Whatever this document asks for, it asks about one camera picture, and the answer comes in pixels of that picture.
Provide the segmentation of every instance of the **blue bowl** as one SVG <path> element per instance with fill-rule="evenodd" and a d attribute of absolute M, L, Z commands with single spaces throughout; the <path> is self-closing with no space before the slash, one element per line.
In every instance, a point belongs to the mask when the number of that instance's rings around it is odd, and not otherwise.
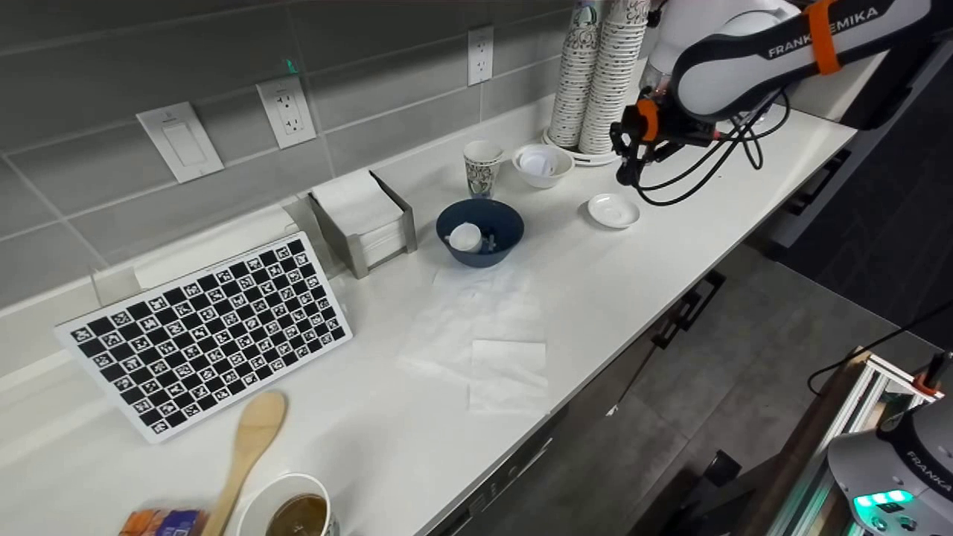
<path fill-rule="evenodd" d="M 450 232 L 459 224 L 472 224 L 483 232 L 483 249 L 465 252 L 450 246 Z M 471 267 L 487 267 L 507 258 L 507 252 L 524 239 L 524 218 L 513 211 L 513 205 L 495 203 L 495 200 L 462 200 L 454 205 L 447 205 L 438 218 L 438 236 L 459 258 Z"/>

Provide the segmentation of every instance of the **gray tile backsplash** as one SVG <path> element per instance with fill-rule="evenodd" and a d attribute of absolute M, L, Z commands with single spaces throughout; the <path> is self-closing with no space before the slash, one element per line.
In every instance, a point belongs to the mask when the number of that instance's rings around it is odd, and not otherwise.
<path fill-rule="evenodd" d="M 547 95 L 572 2 L 2 2 L 0 309 L 94 257 L 125 263 Z M 498 28 L 498 78 L 466 86 L 483 23 Z M 300 75 L 319 141 L 277 148 L 255 83 L 285 75 Z M 175 101 L 192 101 L 227 171 L 179 184 L 163 166 L 133 114 Z"/>
<path fill-rule="evenodd" d="M 12 154 L 12 165 L 61 211 L 73 215 L 161 184 L 175 184 L 139 124 Z"/>
<path fill-rule="evenodd" d="M 0 162 L 0 236 L 54 220 L 43 203 Z"/>
<path fill-rule="evenodd" d="M 408 101 L 466 86 L 462 63 L 465 37 L 450 41 L 384 57 L 353 69 L 329 69 L 307 78 L 309 99 L 325 129 L 338 129 Z"/>
<path fill-rule="evenodd" d="M 346 132 L 329 132 L 328 148 L 335 173 L 349 173 L 450 132 L 466 129 L 477 118 L 480 95 L 477 90 L 462 90 L 373 121 L 352 124 Z"/>
<path fill-rule="evenodd" d="M 0 305 L 55 288 L 102 264 L 61 224 L 0 240 Z"/>

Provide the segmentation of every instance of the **white countertop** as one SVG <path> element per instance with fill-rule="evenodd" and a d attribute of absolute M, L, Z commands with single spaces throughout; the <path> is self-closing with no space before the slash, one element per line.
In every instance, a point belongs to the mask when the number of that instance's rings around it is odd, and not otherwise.
<path fill-rule="evenodd" d="M 277 380 L 289 419 L 246 483 L 246 498 L 283 470 L 314 474 L 346 536 L 399 536 L 428 528 L 492 474 L 547 413 L 566 406 L 617 352 L 727 257 L 849 136 L 849 129 L 792 114 L 761 141 L 764 171 L 740 151 L 694 200 L 647 208 L 614 181 L 614 166 L 578 171 L 553 191 L 501 184 L 527 224 L 498 267 L 471 270 L 432 232 L 434 215 L 465 196 L 462 141 L 447 136 L 380 171 L 416 211 L 419 249 L 367 281 L 334 278 L 353 339 Z M 697 151 L 651 166 L 672 175 Z M 621 191 L 639 205 L 624 232 L 596 230 L 580 203 Z M 544 400 L 513 416 L 472 413 L 459 376 L 472 339 L 544 342 Z M 33 379 L 0 380 L 2 534 L 116 534 L 139 506 L 207 510 L 228 468 L 242 409 L 148 446 L 69 360 Z"/>

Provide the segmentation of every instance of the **wooden spoon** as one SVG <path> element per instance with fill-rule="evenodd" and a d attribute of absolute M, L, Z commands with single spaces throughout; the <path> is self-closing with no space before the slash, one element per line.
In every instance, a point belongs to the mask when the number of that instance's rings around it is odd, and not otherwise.
<path fill-rule="evenodd" d="M 227 489 L 216 495 L 203 536 L 227 534 L 242 486 L 249 468 L 255 468 L 267 444 L 277 437 L 280 425 L 285 422 L 285 410 L 289 400 L 277 391 L 258 392 L 252 403 L 246 403 L 234 433 L 228 480 Z"/>

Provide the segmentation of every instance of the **electrical outlet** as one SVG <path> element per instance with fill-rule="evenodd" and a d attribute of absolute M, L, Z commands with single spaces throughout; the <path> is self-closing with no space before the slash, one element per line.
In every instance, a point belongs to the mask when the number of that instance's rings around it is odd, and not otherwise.
<path fill-rule="evenodd" d="M 298 145 L 314 136 L 314 121 L 298 78 L 258 83 L 258 99 L 267 114 L 277 145 Z"/>
<path fill-rule="evenodd" d="M 200 178 L 222 166 L 186 101 L 142 109 L 136 118 L 179 181 Z"/>
<path fill-rule="evenodd" d="M 495 75 L 495 28 L 477 28 L 466 32 L 471 83 L 483 83 Z"/>

